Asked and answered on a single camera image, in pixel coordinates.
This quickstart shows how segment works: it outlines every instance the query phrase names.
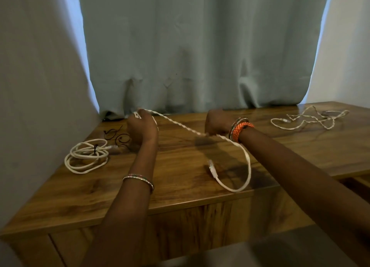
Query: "orange braided bracelet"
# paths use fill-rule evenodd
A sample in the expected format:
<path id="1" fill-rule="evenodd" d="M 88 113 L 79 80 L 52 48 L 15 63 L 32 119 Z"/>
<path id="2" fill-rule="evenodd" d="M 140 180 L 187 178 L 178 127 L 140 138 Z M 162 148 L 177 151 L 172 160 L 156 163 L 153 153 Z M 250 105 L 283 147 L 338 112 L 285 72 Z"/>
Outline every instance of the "orange braided bracelet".
<path id="1" fill-rule="evenodd" d="M 233 132 L 232 132 L 232 140 L 235 141 L 235 142 L 239 142 L 239 135 L 240 135 L 240 132 L 245 129 L 246 127 L 252 127 L 254 128 L 254 125 L 252 123 L 249 123 L 249 122 L 242 122 L 240 124 L 238 124 Z"/>

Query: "curtain fold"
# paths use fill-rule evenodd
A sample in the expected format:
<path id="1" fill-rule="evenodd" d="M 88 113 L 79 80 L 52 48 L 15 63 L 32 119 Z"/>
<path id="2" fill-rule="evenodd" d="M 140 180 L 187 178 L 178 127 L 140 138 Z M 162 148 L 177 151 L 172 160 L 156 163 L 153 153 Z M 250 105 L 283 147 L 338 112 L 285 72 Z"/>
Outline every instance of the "curtain fold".
<path id="1" fill-rule="evenodd" d="M 326 0 L 80 0 L 101 116 L 297 104 Z"/>

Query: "white cable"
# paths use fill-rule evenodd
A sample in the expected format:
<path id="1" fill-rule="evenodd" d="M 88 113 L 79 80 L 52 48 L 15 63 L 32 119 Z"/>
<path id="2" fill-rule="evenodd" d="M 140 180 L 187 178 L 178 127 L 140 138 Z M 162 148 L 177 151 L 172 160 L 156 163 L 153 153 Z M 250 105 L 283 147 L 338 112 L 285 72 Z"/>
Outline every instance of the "white cable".
<path id="1" fill-rule="evenodd" d="M 308 110 L 308 109 L 310 109 L 310 108 L 313 108 L 315 111 L 316 111 L 316 113 L 322 118 L 321 120 L 319 119 L 319 118 L 317 118 L 317 117 L 315 117 L 315 116 L 311 116 L 311 115 L 304 115 L 304 113 Z M 314 107 L 313 105 L 311 105 L 311 106 L 309 106 L 309 107 L 307 107 L 301 114 L 299 114 L 299 115 L 289 115 L 289 114 L 287 114 L 287 116 L 288 116 L 288 118 L 290 119 L 290 120 L 287 120 L 287 119 L 284 119 L 284 118 L 273 118 L 273 119 L 271 119 L 271 124 L 272 125 L 274 125 L 275 127 L 278 127 L 278 128 L 280 128 L 280 129 L 283 129 L 283 130 L 295 130 L 295 129 L 298 129 L 298 128 L 300 128 L 303 124 L 309 124 L 309 123 L 320 123 L 325 129 L 327 129 L 327 130 L 330 130 L 330 129 L 332 129 L 333 127 L 334 127 L 334 125 L 335 125 L 335 120 L 337 119 L 337 118 L 340 118 L 340 117 L 343 117 L 343 116 L 345 116 L 345 115 L 347 115 L 348 113 L 349 113 L 349 110 L 344 110 L 344 111 L 342 111 L 342 112 L 340 112 L 340 111 L 335 111 L 335 110 L 328 110 L 328 111 L 325 111 L 325 112 L 323 112 L 323 113 L 333 113 L 333 112 L 336 112 L 336 113 L 339 113 L 339 115 L 337 115 L 337 116 L 330 116 L 330 115 L 326 115 L 326 116 L 323 116 L 322 114 L 320 114 L 317 110 L 316 110 L 316 107 Z M 279 126 L 279 125 L 277 125 L 277 124 L 275 124 L 274 123 L 274 120 L 278 120 L 278 121 L 281 121 L 281 122 L 285 122 L 285 123 L 291 123 L 291 122 L 293 122 L 293 121 L 295 121 L 295 120 L 297 120 L 299 117 L 308 117 L 308 118 L 313 118 L 313 119 L 315 119 L 315 121 L 306 121 L 306 120 L 303 120 L 302 122 L 301 122 L 301 124 L 299 124 L 298 126 L 296 126 L 296 127 L 294 127 L 294 128 L 284 128 L 284 127 L 281 127 L 281 126 Z M 325 122 L 325 121 L 328 121 L 328 120 L 332 120 L 332 124 L 331 124 L 331 126 L 330 127 L 327 127 L 327 126 L 325 126 L 322 122 Z"/>
<path id="2" fill-rule="evenodd" d="M 159 115 L 159 116 L 162 116 L 163 118 L 166 118 L 166 119 L 167 119 L 167 120 L 169 120 L 170 122 L 172 122 L 172 123 L 174 123 L 174 124 L 176 124 L 176 125 L 179 125 L 179 126 L 181 126 L 181 127 L 185 128 L 185 129 L 187 129 L 188 131 L 191 131 L 191 132 L 193 132 L 194 134 L 197 134 L 198 136 L 207 136 L 207 134 L 199 133 L 199 132 L 197 132 L 196 130 L 193 130 L 193 129 L 191 129 L 191 128 L 189 128 L 189 127 L 187 127 L 187 126 L 185 126 L 185 125 L 183 125 L 183 124 L 181 124 L 181 123 L 179 123 L 179 122 L 173 121 L 172 119 L 168 118 L 167 116 L 165 116 L 165 115 L 163 115 L 163 114 L 160 114 L 160 113 L 158 113 L 158 112 L 156 112 L 156 111 L 148 110 L 148 109 L 145 109 L 145 110 L 146 110 L 146 111 L 148 111 L 148 112 L 151 112 L 151 113 L 157 114 L 157 115 Z M 229 190 L 229 191 L 231 191 L 231 192 L 240 192 L 240 191 L 244 190 L 244 189 L 248 186 L 248 184 L 249 184 L 249 182 L 250 182 L 250 180 L 251 180 L 251 159 L 249 158 L 248 152 L 244 149 L 244 147 L 243 147 L 241 144 L 236 143 L 236 142 L 233 142 L 232 140 L 230 140 L 230 139 L 228 139 L 228 138 L 226 138 L 226 137 L 224 137 L 224 136 L 220 136 L 219 134 L 217 134 L 217 136 L 218 136 L 219 138 L 223 139 L 223 140 L 226 140 L 226 141 L 228 141 L 228 142 L 230 142 L 230 143 L 234 144 L 235 146 L 237 146 L 237 147 L 239 147 L 239 148 L 241 148 L 241 149 L 243 150 L 244 155 L 245 155 L 245 159 L 247 160 L 247 163 L 248 163 L 248 177 L 247 177 L 247 180 L 245 181 L 245 183 L 244 183 L 244 185 L 243 185 L 242 187 L 240 187 L 239 189 L 232 189 L 232 188 L 227 187 L 226 185 L 224 185 L 224 184 L 220 181 L 220 179 L 218 178 L 218 174 L 217 174 L 217 172 L 216 172 L 215 166 L 213 165 L 212 160 L 209 160 L 209 161 L 208 161 L 208 163 L 209 163 L 209 169 L 210 169 L 210 171 L 211 171 L 211 173 L 212 173 L 212 176 L 216 179 L 216 181 L 217 181 L 217 182 L 218 182 L 218 183 L 219 183 L 223 188 L 225 188 L 226 190 Z"/>
<path id="3" fill-rule="evenodd" d="M 90 143 L 90 142 L 95 142 L 95 141 L 103 141 L 104 144 L 102 146 L 95 147 L 94 145 L 92 145 Z M 77 143 L 74 147 L 72 147 L 69 154 L 64 158 L 65 166 L 71 172 L 79 174 L 79 175 L 83 175 L 83 174 L 88 173 L 92 170 L 95 170 L 95 169 L 97 169 L 101 166 L 104 166 L 108 162 L 109 153 L 108 153 L 107 150 L 110 149 L 110 148 L 116 148 L 117 147 L 117 145 L 106 146 L 107 143 L 108 142 L 105 139 L 91 139 L 91 140 L 87 140 L 85 142 Z M 78 149 L 80 147 L 80 145 L 83 145 L 83 144 L 87 145 L 87 147 Z M 85 166 L 74 167 L 74 166 L 71 166 L 71 164 L 70 164 L 73 157 L 78 158 L 78 159 L 84 159 L 84 160 L 85 159 L 90 159 L 90 160 L 94 160 L 94 161 L 91 162 L 88 165 L 85 165 Z M 95 166 L 91 169 L 81 171 L 81 170 L 84 170 L 84 169 L 92 166 L 93 164 L 97 163 L 99 161 L 99 159 L 101 159 L 101 158 L 105 158 L 104 162 L 102 162 L 101 164 L 99 164 L 99 165 L 97 165 L 97 166 Z"/>

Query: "braided white cable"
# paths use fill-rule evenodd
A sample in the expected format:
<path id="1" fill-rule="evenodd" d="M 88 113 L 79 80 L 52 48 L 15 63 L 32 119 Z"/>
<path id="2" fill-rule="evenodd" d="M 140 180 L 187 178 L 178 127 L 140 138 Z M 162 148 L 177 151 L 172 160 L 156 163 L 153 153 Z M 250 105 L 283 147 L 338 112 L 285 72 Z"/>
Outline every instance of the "braided white cable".
<path id="1" fill-rule="evenodd" d="M 316 113 L 322 118 L 322 119 L 319 119 L 319 118 L 317 118 L 317 117 L 315 117 L 315 116 L 311 116 L 311 115 L 304 115 L 304 113 L 308 110 L 308 109 L 310 109 L 310 108 L 313 108 L 315 111 L 316 111 Z M 295 129 L 298 129 L 298 128 L 300 128 L 303 124 L 310 124 L 310 123 L 320 123 L 325 129 L 327 129 L 327 130 L 330 130 L 330 129 L 332 129 L 332 128 L 334 128 L 334 125 L 335 125 L 335 120 L 336 119 L 338 119 L 338 118 L 340 118 L 340 117 L 343 117 L 343 116 L 345 116 L 345 115 L 347 115 L 348 113 L 349 113 L 349 110 L 344 110 L 344 111 L 342 111 L 342 112 L 340 112 L 340 111 L 335 111 L 335 110 L 327 110 L 327 111 L 325 111 L 324 113 L 333 113 L 333 112 L 336 112 L 336 113 L 339 113 L 339 115 L 337 115 L 337 116 L 330 116 L 330 115 L 326 115 L 326 116 L 323 116 L 322 114 L 320 114 L 317 110 L 316 110 L 316 107 L 315 106 L 313 106 L 313 105 L 311 105 L 311 106 L 309 106 L 309 107 L 307 107 L 301 114 L 299 114 L 299 115 L 289 115 L 289 114 L 287 114 L 287 116 L 288 116 L 288 118 L 290 119 L 290 120 L 287 120 L 287 119 L 284 119 L 284 118 L 273 118 L 273 119 L 271 119 L 271 124 L 272 125 L 274 125 L 275 127 L 278 127 L 278 128 L 280 128 L 280 129 L 283 129 L 283 130 L 295 130 Z M 312 118 L 312 119 L 315 119 L 315 121 L 306 121 L 306 120 L 303 120 L 302 122 L 301 122 L 301 124 L 299 124 L 298 126 L 296 126 L 296 127 L 294 127 L 294 128 L 284 128 L 284 127 L 281 127 L 281 126 L 279 126 L 279 125 L 277 125 L 277 124 L 275 124 L 274 123 L 274 120 L 278 120 L 278 121 L 282 121 L 282 122 L 285 122 L 285 123 L 291 123 L 291 122 L 293 122 L 293 121 L 295 121 L 295 120 L 297 120 L 299 117 L 307 117 L 307 118 Z M 331 126 L 330 127 L 327 127 L 327 126 L 325 126 L 324 124 L 323 124 L 323 122 L 325 122 L 325 121 L 327 121 L 327 120 L 332 120 L 332 124 L 331 124 Z"/>
<path id="2" fill-rule="evenodd" d="M 194 134 L 197 134 L 198 136 L 207 136 L 207 134 L 199 133 L 199 132 L 197 132 L 196 130 L 193 130 L 193 129 L 191 129 L 191 128 L 189 128 L 189 127 L 187 127 L 187 126 L 185 126 L 185 125 L 183 125 L 183 124 L 181 124 L 181 123 L 179 123 L 179 122 L 173 121 L 172 119 L 168 118 L 167 116 L 165 116 L 165 115 L 163 115 L 163 114 L 160 114 L 160 113 L 158 113 L 158 112 L 156 112 L 156 111 L 149 110 L 149 109 L 145 109 L 145 110 L 146 110 L 146 111 L 148 111 L 148 112 L 151 112 L 151 113 L 157 114 L 157 115 L 159 115 L 159 116 L 161 116 L 161 117 L 163 117 L 163 118 L 166 118 L 166 119 L 167 119 L 167 120 L 169 120 L 170 122 L 172 122 L 172 123 L 174 123 L 174 124 L 176 124 L 176 125 L 179 125 L 179 126 L 181 126 L 181 127 L 185 128 L 185 129 L 187 129 L 188 131 L 191 131 L 191 132 L 193 132 Z M 233 145 L 235 145 L 235 146 L 237 146 L 237 147 L 239 147 L 239 148 L 241 148 L 241 149 L 243 150 L 244 155 L 245 155 L 245 159 L 247 160 L 247 163 L 248 163 L 248 176 L 247 176 L 247 180 L 245 181 L 244 185 L 243 185 L 242 187 L 240 187 L 239 189 L 232 189 L 232 188 L 229 188 L 229 187 L 227 187 L 226 185 L 224 185 L 224 184 L 220 181 L 220 179 L 218 178 L 218 174 L 217 174 L 217 172 L 216 172 L 215 166 L 213 165 L 212 160 L 209 160 L 209 161 L 208 161 L 208 163 L 209 163 L 209 169 L 210 169 L 210 171 L 211 171 L 211 173 L 212 173 L 212 176 L 216 179 L 216 181 L 217 181 L 217 182 L 218 182 L 218 183 L 219 183 L 223 188 L 225 188 L 226 190 L 229 190 L 230 192 L 240 192 L 240 191 L 243 191 L 243 190 L 248 186 L 248 184 L 249 184 L 249 182 L 250 182 L 250 180 L 251 180 L 251 159 L 250 159 L 250 157 L 249 157 L 249 155 L 248 155 L 248 152 L 244 149 L 244 147 L 243 147 L 241 144 L 236 143 L 236 142 L 233 142 L 232 140 L 230 140 L 230 139 L 228 139 L 228 138 L 226 138 L 226 137 L 224 137 L 224 136 L 220 136 L 219 134 L 217 134 L 216 136 L 217 136 L 217 137 L 219 137 L 219 138 L 221 138 L 221 139 L 223 139 L 223 140 L 226 140 L 226 141 L 228 141 L 228 142 L 232 143 Z"/>
<path id="3" fill-rule="evenodd" d="M 102 146 L 95 147 L 94 145 L 92 145 L 90 143 L 90 142 L 95 142 L 95 141 L 104 141 L 104 144 Z M 108 153 L 107 150 L 110 149 L 110 148 L 116 148 L 117 147 L 116 145 L 106 146 L 107 143 L 108 142 L 105 139 L 91 139 L 91 140 L 87 140 L 85 142 L 77 143 L 74 147 L 71 148 L 69 154 L 64 158 L 65 166 L 71 172 L 79 174 L 79 175 L 83 175 L 83 174 L 88 173 L 92 170 L 95 170 L 95 169 L 97 169 L 101 166 L 104 166 L 108 162 L 109 153 Z M 80 147 L 80 145 L 83 145 L 83 144 L 87 145 L 87 147 L 78 149 Z M 91 162 L 88 165 L 85 165 L 85 166 L 74 167 L 74 166 L 71 166 L 71 164 L 70 164 L 73 157 L 78 158 L 78 159 L 84 159 L 84 160 L 85 159 L 91 159 L 91 160 L 94 160 L 94 161 Z M 95 166 L 91 169 L 81 171 L 81 170 L 84 170 L 84 169 L 92 166 L 93 164 L 98 162 L 99 159 L 101 159 L 101 158 L 105 158 L 104 162 L 102 162 L 101 164 L 99 164 L 99 165 L 97 165 L 97 166 Z"/>

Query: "gray floor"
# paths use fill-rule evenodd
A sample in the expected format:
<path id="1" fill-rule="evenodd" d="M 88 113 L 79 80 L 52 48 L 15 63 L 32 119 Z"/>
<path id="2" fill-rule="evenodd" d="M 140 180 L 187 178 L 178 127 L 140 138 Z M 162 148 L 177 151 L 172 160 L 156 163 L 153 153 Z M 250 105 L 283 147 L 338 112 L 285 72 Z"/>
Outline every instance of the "gray floor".
<path id="1" fill-rule="evenodd" d="M 317 226 L 275 234 L 151 267 L 352 267 L 356 266 Z"/>

